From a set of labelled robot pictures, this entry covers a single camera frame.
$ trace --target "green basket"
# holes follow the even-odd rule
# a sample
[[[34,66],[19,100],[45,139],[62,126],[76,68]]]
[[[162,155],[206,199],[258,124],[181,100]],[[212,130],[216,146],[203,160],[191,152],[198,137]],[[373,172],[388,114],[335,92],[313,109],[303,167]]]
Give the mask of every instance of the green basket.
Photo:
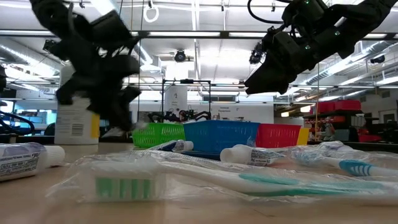
[[[153,147],[171,140],[185,140],[184,127],[181,124],[149,123],[146,129],[132,133],[134,145]]]

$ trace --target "plastic bag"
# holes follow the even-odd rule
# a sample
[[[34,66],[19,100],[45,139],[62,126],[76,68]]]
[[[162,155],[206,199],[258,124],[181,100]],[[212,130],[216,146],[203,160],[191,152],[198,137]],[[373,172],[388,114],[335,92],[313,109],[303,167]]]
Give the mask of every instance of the plastic bag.
[[[83,202],[163,200],[221,192],[248,201],[307,202],[325,197],[398,195],[398,182],[225,164],[162,151],[84,157],[49,198]]]

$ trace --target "white cap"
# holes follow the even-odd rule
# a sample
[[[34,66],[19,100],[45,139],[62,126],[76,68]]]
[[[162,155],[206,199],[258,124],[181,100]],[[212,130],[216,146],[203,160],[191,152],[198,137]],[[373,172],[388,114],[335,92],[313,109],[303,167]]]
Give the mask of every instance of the white cap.
[[[222,162],[231,162],[237,164],[247,164],[250,162],[251,149],[246,147],[233,147],[223,149],[220,154]]]
[[[193,142],[185,141],[184,142],[184,151],[191,151],[193,149]]]
[[[45,168],[57,166],[65,159],[65,150],[60,146],[44,146],[47,151]]]

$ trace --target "ceiling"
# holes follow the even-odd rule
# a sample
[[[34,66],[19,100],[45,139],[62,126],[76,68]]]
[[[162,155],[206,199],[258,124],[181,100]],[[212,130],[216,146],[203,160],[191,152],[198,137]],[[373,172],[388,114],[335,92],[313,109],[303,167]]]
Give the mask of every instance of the ceiling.
[[[85,8],[75,6],[75,11],[83,14],[92,21],[99,16],[97,7],[90,1],[84,1]],[[333,4],[356,4],[358,0],[333,0]],[[275,12],[271,12],[273,0],[254,0],[252,3],[253,12],[265,19],[279,21],[284,10],[285,3],[275,2]],[[159,17],[154,22],[147,22],[143,19],[144,9],[148,4],[145,1],[123,1],[121,7],[121,18],[128,28],[132,30],[246,30],[246,31],[266,31],[270,24],[265,24],[253,19],[247,10],[247,0],[197,0],[194,6],[197,12],[193,16],[192,2],[187,0],[153,0],[153,4],[159,9]],[[115,3],[120,10],[121,0]],[[28,0],[2,0],[0,1],[0,29],[17,30],[44,30],[33,15]],[[149,19],[155,16],[155,10],[149,10],[146,14]],[[394,8],[387,19],[378,27],[375,32],[398,32],[398,8]],[[45,38],[40,37],[0,37],[0,44],[4,38],[17,42],[21,48],[31,50],[47,59],[61,63],[57,57],[49,55],[43,51]],[[256,66],[250,65],[249,56],[257,40],[233,40],[233,39],[200,39],[198,41],[200,53],[200,76],[202,80],[225,81],[225,80],[245,80],[250,76]],[[159,56],[164,64],[172,58],[177,49],[182,49],[188,56],[195,58],[195,43],[193,39],[144,39],[141,42],[142,48],[153,56]],[[384,66],[396,61],[396,47],[388,49]],[[332,55],[320,64],[320,70],[329,67],[331,63],[337,63],[341,59],[338,55]],[[369,65],[368,71],[377,69],[382,65]],[[366,73],[365,62],[358,62],[347,69],[340,69],[338,72],[320,80],[320,85],[339,85],[350,78],[357,77]],[[294,84],[302,85],[311,78],[314,71],[306,71],[298,76]],[[190,78],[196,78],[193,70],[189,71]],[[373,79],[380,78],[379,74],[373,77],[364,78],[353,82],[351,85],[364,84]],[[296,97],[310,95],[312,90],[301,89],[292,91]]]

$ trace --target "table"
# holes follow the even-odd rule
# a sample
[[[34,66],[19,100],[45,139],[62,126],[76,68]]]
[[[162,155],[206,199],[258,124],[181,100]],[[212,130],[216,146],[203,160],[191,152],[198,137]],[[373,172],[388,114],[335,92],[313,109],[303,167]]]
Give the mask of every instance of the table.
[[[132,144],[63,146],[66,161],[93,153],[125,151]],[[158,202],[52,203],[46,190],[63,179],[66,167],[0,183],[0,223],[398,223],[397,204],[334,200],[318,203],[254,203],[203,190],[199,197]]]

